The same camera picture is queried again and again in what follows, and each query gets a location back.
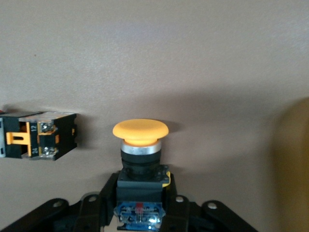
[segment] mounting hole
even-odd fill
[[[182,196],[177,196],[176,197],[177,202],[183,202],[183,197]]]
[[[97,196],[92,196],[89,198],[89,202],[94,202],[97,199]]]
[[[62,204],[63,204],[63,201],[57,201],[56,203],[53,204],[53,207],[57,208],[57,207],[62,206]]]
[[[207,206],[209,209],[217,209],[217,205],[213,202],[209,202]]]

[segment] screw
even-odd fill
[[[217,209],[217,205],[213,202],[208,203],[207,206],[208,206],[209,209]]]
[[[176,197],[176,201],[177,201],[177,202],[183,202],[183,197],[182,197],[182,196]]]
[[[54,155],[56,153],[55,148],[53,147],[44,147],[43,151],[42,151],[42,155],[43,156],[49,156],[49,155]]]
[[[54,131],[54,125],[52,123],[41,122],[41,131],[42,132]]]
[[[59,207],[61,206],[63,203],[63,201],[57,201],[56,203],[53,204],[53,207],[56,208],[56,207]]]

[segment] yellow-orange object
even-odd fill
[[[131,146],[150,146],[169,133],[168,127],[152,119],[131,119],[114,126],[112,133]]]
[[[309,231],[309,98],[287,109],[273,140],[282,232]]]
[[[168,172],[166,173],[166,175],[169,177],[169,182],[166,183],[166,184],[162,184],[162,187],[163,187],[163,188],[165,188],[166,186],[169,186],[169,185],[170,185],[170,171],[168,171]]]
[[[31,156],[30,124],[26,123],[26,132],[6,132],[7,145],[27,145],[28,155]]]

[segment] circuit component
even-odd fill
[[[114,213],[119,215],[122,230],[157,231],[165,211],[161,202],[118,202]]]
[[[74,149],[76,114],[18,112],[0,115],[0,157],[56,160]]]
[[[114,209],[119,230],[159,231],[166,214],[163,189],[170,184],[169,167],[160,164],[160,139],[168,132],[164,123],[151,119],[127,120],[114,127],[114,135],[123,139]]]

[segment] beige wall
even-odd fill
[[[280,231],[269,144],[309,92],[308,1],[1,1],[0,108],[79,113],[79,148],[0,160],[0,228],[121,168],[113,126],[165,121],[180,193]]]

